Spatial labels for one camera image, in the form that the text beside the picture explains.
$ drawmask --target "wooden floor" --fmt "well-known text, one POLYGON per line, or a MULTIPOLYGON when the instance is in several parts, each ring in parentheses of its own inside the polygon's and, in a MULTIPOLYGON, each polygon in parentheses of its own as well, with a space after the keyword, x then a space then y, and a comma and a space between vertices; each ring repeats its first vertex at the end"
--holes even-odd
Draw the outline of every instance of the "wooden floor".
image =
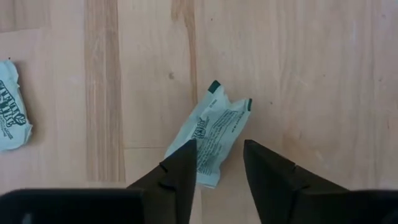
POLYGON ((0 193, 127 186, 214 79, 254 103, 192 223, 259 223, 244 139, 349 189, 397 189, 397 37, 396 0, 0 0, 0 60, 34 125, 0 153, 0 193))

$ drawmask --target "black object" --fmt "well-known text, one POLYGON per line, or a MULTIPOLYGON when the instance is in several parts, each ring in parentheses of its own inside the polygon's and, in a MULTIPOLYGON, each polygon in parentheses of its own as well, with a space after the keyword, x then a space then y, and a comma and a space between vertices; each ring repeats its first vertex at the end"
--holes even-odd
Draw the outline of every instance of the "black object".
POLYGON ((398 223, 397 191, 349 191, 252 140, 244 163, 264 224, 398 223))
POLYGON ((196 161, 192 140, 127 189, 13 191, 0 197, 0 223, 189 223, 196 161))

